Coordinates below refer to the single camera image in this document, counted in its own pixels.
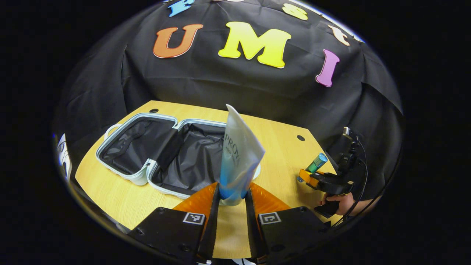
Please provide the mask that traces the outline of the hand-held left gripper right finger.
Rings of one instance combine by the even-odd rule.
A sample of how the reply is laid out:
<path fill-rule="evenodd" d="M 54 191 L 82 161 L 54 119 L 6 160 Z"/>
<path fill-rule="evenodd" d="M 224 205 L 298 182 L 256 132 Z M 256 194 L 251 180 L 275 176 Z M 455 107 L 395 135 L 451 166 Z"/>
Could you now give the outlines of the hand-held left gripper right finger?
<path fill-rule="evenodd" d="M 323 245 L 331 222 L 305 206 L 290 207 L 256 183 L 245 195 L 251 258 L 257 264 L 287 264 Z"/>

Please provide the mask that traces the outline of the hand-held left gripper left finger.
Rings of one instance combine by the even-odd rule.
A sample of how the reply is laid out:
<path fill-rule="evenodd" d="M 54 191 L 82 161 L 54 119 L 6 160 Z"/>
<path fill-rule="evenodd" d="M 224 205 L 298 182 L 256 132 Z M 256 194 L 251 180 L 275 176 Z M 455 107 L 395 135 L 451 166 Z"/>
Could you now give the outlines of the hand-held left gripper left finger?
<path fill-rule="evenodd" d="M 213 257 L 219 202 L 212 183 L 173 208 L 156 208 L 128 235 L 174 264 L 205 263 Z"/>

